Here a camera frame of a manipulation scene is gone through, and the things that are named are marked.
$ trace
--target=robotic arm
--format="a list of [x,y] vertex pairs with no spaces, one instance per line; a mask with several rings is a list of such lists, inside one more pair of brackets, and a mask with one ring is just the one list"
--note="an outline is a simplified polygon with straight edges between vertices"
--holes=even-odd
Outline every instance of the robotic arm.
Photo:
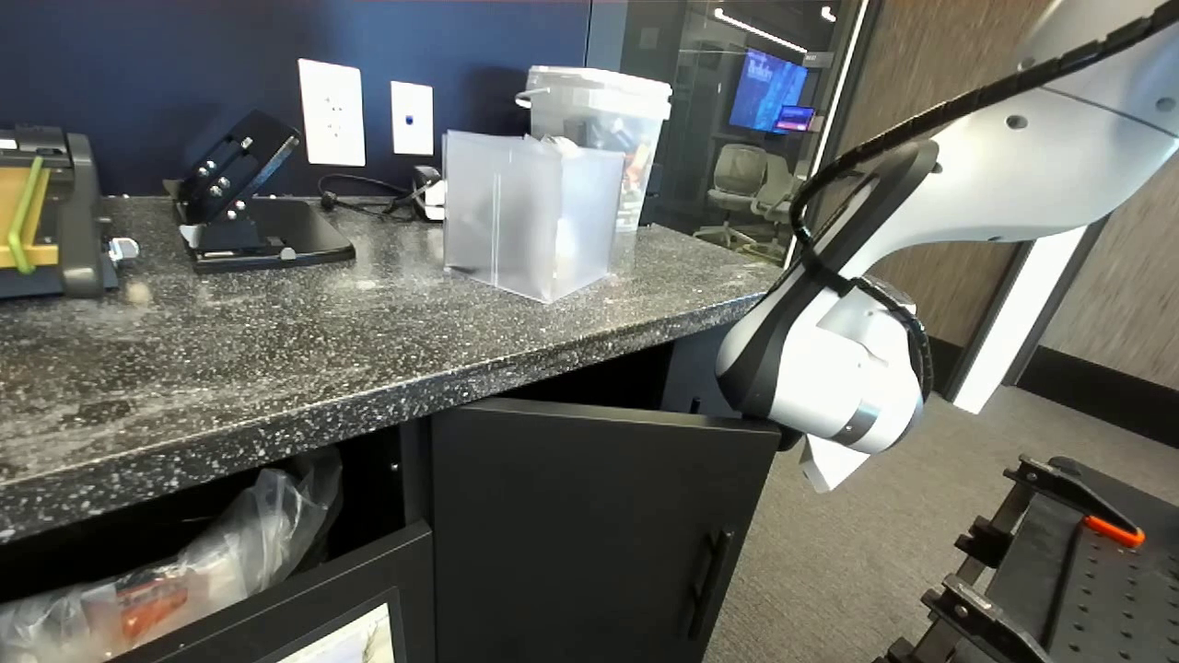
[[[866,268],[916,244],[1018,244],[1101,220],[1166,167],[1176,104],[1179,0],[1057,0],[1018,76],[808,179],[791,203],[802,262],[718,351],[730,406],[808,433],[808,478],[840,486],[906,433],[933,381],[912,311]],[[866,158],[877,162],[842,215],[811,241],[799,220],[811,197]]]

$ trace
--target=floor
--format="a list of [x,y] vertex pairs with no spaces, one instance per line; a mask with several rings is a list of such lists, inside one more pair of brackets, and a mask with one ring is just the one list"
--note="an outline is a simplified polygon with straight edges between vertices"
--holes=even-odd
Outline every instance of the floor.
[[916,636],[921,592],[963,561],[955,538],[990,515],[1018,457],[1076,457],[1179,501],[1179,448],[1025,389],[982,418],[944,403],[836,494],[811,494],[799,453],[778,457],[708,663],[852,663]]

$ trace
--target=monitor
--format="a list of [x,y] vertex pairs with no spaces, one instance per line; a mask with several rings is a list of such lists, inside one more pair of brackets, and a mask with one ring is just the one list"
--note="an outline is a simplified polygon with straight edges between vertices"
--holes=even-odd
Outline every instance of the monitor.
[[767,50],[744,50],[730,125],[746,131],[802,131],[813,112],[802,104],[808,65]]

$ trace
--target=electrical outlet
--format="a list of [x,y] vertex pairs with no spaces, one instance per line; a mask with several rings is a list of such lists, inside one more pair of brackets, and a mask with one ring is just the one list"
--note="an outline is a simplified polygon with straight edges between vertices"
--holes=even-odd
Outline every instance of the electrical outlet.
[[299,59],[305,162],[363,167],[363,91],[356,65]]
[[434,90],[391,81],[394,155],[434,155]]

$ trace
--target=granite countertop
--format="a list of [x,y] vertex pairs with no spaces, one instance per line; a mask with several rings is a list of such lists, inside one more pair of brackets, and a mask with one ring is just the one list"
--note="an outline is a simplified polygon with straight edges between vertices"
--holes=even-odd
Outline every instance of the granite countertop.
[[339,215],[356,262],[195,275],[165,198],[107,203],[110,298],[0,306],[0,543],[741,318],[771,265],[643,228],[555,306],[442,273],[442,228]]

